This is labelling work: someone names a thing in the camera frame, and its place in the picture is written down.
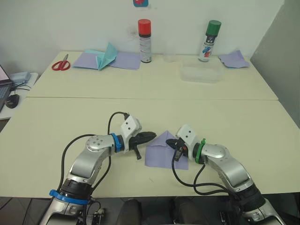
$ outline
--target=red scissors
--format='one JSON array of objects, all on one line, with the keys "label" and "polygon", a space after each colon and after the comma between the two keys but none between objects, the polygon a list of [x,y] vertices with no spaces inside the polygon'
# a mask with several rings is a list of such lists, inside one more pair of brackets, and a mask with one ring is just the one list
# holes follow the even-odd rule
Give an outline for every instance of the red scissors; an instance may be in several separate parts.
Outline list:
[{"label": "red scissors", "polygon": [[55,71],[69,69],[71,67],[71,64],[69,63],[69,61],[67,61],[68,56],[69,54],[67,54],[62,61],[53,64],[52,69]]}]

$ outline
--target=black cable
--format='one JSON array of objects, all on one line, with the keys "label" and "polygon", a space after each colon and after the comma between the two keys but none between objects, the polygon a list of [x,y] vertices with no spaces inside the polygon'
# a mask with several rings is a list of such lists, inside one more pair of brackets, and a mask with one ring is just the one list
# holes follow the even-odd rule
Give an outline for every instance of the black cable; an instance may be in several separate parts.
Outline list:
[{"label": "black cable", "polygon": [[230,191],[227,190],[227,188],[225,188],[224,186],[220,185],[220,184],[216,184],[216,183],[202,183],[202,184],[187,184],[185,182],[183,182],[177,175],[176,171],[175,171],[175,167],[174,167],[174,161],[175,161],[175,157],[176,157],[176,152],[177,150],[175,150],[174,152],[174,155],[173,155],[173,158],[172,158],[172,170],[173,170],[173,174],[175,176],[175,178],[179,181],[179,183],[183,184],[184,186],[187,186],[187,187],[200,187],[200,186],[216,186],[216,187],[219,187],[219,188],[222,188],[223,190],[220,190],[222,192],[225,192],[225,193],[229,193],[231,194]]},{"label": "black cable", "polygon": [[[199,195],[212,195],[212,194],[216,194],[216,193],[227,193],[231,196],[233,196],[236,200],[239,200],[239,197],[234,193],[234,192],[231,192],[229,191],[227,188],[225,188],[224,186],[222,185],[219,185],[219,184],[216,184],[216,183],[202,183],[202,184],[196,184],[197,182],[197,179],[199,177],[199,175],[201,174],[201,172],[204,170],[205,168],[205,164],[203,164],[203,166],[201,167],[201,169],[199,170],[199,172],[197,173],[197,175],[195,176],[195,179],[194,179],[194,183],[193,184],[187,184],[185,182],[183,182],[177,175],[176,171],[175,171],[175,168],[174,168],[174,161],[175,161],[175,157],[176,157],[176,153],[177,153],[177,150],[175,150],[174,152],[174,155],[173,155],[173,158],[172,158],[172,170],[173,170],[173,174],[175,176],[175,178],[181,183],[183,184],[184,186],[187,186],[187,187],[193,187],[194,188],[194,191],[199,194]],[[223,190],[214,190],[214,191],[209,191],[209,192],[200,192],[196,189],[196,187],[201,187],[201,186],[216,186],[216,187],[219,187],[219,188],[222,188]],[[239,204],[239,208],[240,208],[240,212],[238,214],[238,216],[236,217],[233,225],[238,225],[239,224],[239,221],[240,221],[240,218],[243,214],[243,206],[241,204]]]},{"label": "black cable", "polygon": [[22,85],[24,85],[24,84],[25,84],[25,82],[20,83],[20,84],[18,84],[18,85],[14,85],[12,88],[17,88],[17,87],[22,86]]},{"label": "black cable", "polygon": [[26,216],[27,216],[27,213],[28,213],[28,210],[29,210],[29,207],[30,207],[31,202],[32,202],[32,198],[30,199],[29,204],[28,204],[28,207],[27,207],[27,209],[26,209],[26,212],[25,212],[25,216],[24,216],[24,218],[23,218],[22,225],[24,225],[24,223],[25,223],[25,219],[26,219]]},{"label": "black cable", "polygon": [[13,198],[10,198],[4,205],[2,205],[2,207],[0,208],[0,210],[3,209],[12,199]]},{"label": "black cable", "polygon": [[109,135],[109,133],[110,133],[111,122],[112,122],[112,119],[113,119],[114,115],[116,115],[116,114],[122,114],[122,115],[124,115],[125,119],[127,119],[126,117],[129,116],[129,114],[126,113],[126,112],[114,112],[114,113],[111,115],[111,117],[109,118],[109,121],[108,121],[107,135]]},{"label": "black cable", "polygon": [[20,89],[22,89],[22,90],[29,90],[29,89],[25,89],[25,88],[16,88],[15,90],[20,90]]},{"label": "black cable", "polygon": [[105,176],[108,174],[109,172],[109,169],[111,168],[111,165],[112,165],[112,157],[109,156],[108,157],[108,167],[105,171],[105,173],[103,174],[103,176],[98,180],[98,182],[95,184],[95,186],[92,188],[92,192],[91,194],[94,192],[94,190],[98,187],[98,185],[101,183],[101,181],[105,178]]},{"label": "black cable", "polygon": [[[111,115],[111,117],[109,118],[109,121],[108,121],[108,125],[107,125],[107,135],[110,134],[110,129],[111,129],[111,122],[112,122],[112,119],[113,119],[114,115],[117,115],[117,114],[122,114],[122,115],[124,115],[124,119],[127,119],[128,116],[129,116],[129,114],[126,113],[126,112],[114,112],[114,113]],[[97,183],[95,184],[95,186],[92,188],[92,192],[91,192],[91,193],[94,192],[94,190],[98,187],[98,185],[100,184],[100,182],[101,182],[101,181],[104,179],[104,177],[108,174],[108,172],[109,172],[109,170],[110,170],[110,168],[111,168],[111,165],[112,165],[112,157],[109,156],[109,157],[108,157],[108,167],[107,167],[105,173],[103,174],[103,176],[100,178],[100,180],[98,180],[98,182],[97,182]]]},{"label": "black cable", "polygon": [[30,86],[28,86],[28,85],[26,85],[26,84],[24,84],[24,85],[21,85],[20,87],[29,87],[30,89],[32,88],[32,87],[30,87]]},{"label": "black cable", "polygon": [[58,188],[57,188],[57,192],[60,191],[60,188],[62,186],[62,183],[64,181],[64,175],[65,175],[65,156],[66,156],[66,152],[68,150],[68,148],[75,142],[77,141],[78,139],[80,138],[83,138],[83,137],[89,137],[89,136],[94,136],[92,134],[88,134],[88,135],[80,135],[76,138],[74,138],[64,149],[63,153],[62,153],[62,156],[61,156],[61,172],[60,172],[60,184],[58,185]]},{"label": "black cable", "polygon": [[238,213],[238,216],[235,218],[233,225],[238,225],[240,224],[240,218],[243,215],[244,207],[242,205],[239,205],[240,211]]},{"label": "black cable", "polygon": [[86,225],[86,205],[83,206],[82,220],[83,220],[83,225]]},{"label": "black cable", "polygon": [[[109,135],[110,133],[110,125],[111,125],[111,122],[112,122],[112,119],[114,117],[114,115],[116,114],[122,114],[124,115],[124,118],[127,119],[127,117],[129,116],[128,113],[125,113],[125,112],[115,112],[111,115],[109,121],[108,121],[108,126],[107,126],[107,135]],[[66,152],[68,150],[68,148],[71,146],[71,144],[73,144],[75,141],[77,141],[78,139],[82,138],[82,137],[87,137],[87,136],[94,136],[92,134],[88,134],[88,135],[81,135],[81,136],[78,136],[76,137],[75,139],[73,139],[64,149],[63,153],[62,153],[62,156],[61,156],[61,174],[60,174],[60,184],[57,188],[57,192],[60,191],[60,188],[62,186],[62,183],[64,181],[64,171],[65,171],[65,156],[66,156]],[[94,190],[98,187],[98,185],[100,184],[100,182],[105,178],[105,176],[108,174],[109,172],[109,169],[111,168],[111,165],[112,165],[112,158],[111,156],[108,157],[109,161],[108,161],[108,167],[105,171],[105,173],[103,174],[103,176],[100,178],[100,180],[98,180],[98,182],[95,184],[95,186],[92,188],[91,190],[91,193],[92,194],[94,192]],[[83,206],[83,212],[82,212],[82,219],[83,219],[83,225],[86,225],[86,210],[87,210],[87,206],[84,205]]]}]

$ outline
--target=blue tape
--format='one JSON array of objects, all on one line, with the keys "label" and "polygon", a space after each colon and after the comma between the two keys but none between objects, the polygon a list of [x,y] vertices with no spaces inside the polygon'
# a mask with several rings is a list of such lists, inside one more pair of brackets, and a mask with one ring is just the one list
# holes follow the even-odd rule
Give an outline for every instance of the blue tape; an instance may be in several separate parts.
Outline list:
[{"label": "blue tape", "polygon": [[64,202],[67,202],[67,203],[73,203],[73,204],[78,204],[78,205],[87,205],[89,203],[88,200],[81,200],[81,199],[68,198],[68,197],[62,196],[62,195],[58,194],[56,192],[56,190],[51,190],[49,195],[53,196],[59,200],[62,200]]},{"label": "blue tape", "polygon": [[114,141],[116,142],[116,152],[119,152],[121,151],[121,147],[122,145],[120,144],[119,140],[118,140],[118,137],[114,134],[114,133],[111,133],[112,137],[114,138]]}]

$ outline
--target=scissors handle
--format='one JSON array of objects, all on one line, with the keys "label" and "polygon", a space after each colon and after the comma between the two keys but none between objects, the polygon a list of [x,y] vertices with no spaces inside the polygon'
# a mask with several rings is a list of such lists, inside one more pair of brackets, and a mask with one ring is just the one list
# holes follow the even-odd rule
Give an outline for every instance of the scissors handle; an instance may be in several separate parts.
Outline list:
[{"label": "scissors handle", "polygon": [[71,64],[69,63],[69,61],[63,60],[63,61],[59,61],[59,62],[53,64],[52,69],[55,71],[58,71],[58,70],[63,71],[63,70],[69,69],[70,67],[71,67]]}]

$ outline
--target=spray can label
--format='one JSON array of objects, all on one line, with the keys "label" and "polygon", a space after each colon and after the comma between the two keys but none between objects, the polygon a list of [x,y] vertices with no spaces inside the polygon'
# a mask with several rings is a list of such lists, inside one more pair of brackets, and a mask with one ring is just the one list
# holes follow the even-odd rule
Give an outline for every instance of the spray can label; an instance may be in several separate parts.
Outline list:
[{"label": "spray can label", "polygon": [[151,37],[140,37],[141,61],[151,62]]},{"label": "spray can label", "polygon": [[204,36],[204,43],[201,47],[200,54],[199,54],[200,60],[208,61],[215,44],[215,40],[216,40],[216,36],[213,35]]}]

